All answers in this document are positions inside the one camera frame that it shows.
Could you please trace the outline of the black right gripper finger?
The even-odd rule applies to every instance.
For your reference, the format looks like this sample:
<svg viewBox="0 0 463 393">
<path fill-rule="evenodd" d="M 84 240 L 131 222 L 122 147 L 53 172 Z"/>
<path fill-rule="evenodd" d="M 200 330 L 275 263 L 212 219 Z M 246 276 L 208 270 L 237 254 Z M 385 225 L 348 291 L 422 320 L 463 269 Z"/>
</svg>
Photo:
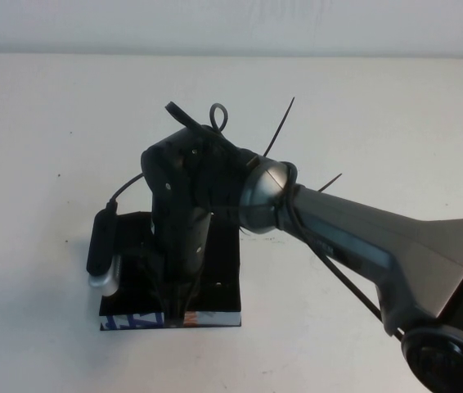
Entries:
<svg viewBox="0 0 463 393">
<path fill-rule="evenodd" d="M 184 324 L 185 314 L 192 298 L 193 286 L 183 285 L 178 288 L 176 317 L 178 324 Z"/>
<path fill-rule="evenodd" d="M 164 325 L 167 328 L 177 326 L 177 293 L 174 285 L 161 287 L 161 304 L 164 311 Z"/>
</svg>

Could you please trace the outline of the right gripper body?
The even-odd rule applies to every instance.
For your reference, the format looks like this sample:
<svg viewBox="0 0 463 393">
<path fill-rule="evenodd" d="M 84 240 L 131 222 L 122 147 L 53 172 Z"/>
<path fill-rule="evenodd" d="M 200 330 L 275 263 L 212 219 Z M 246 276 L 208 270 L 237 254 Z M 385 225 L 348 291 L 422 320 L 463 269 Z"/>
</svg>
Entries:
<svg viewBox="0 0 463 393">
<path fill-rule="evenodd" d="M 155 241 L 166 282 L 192 281 L 204 264 L 211 215 L 203 209 L 153 209 Z"/>
</svg>

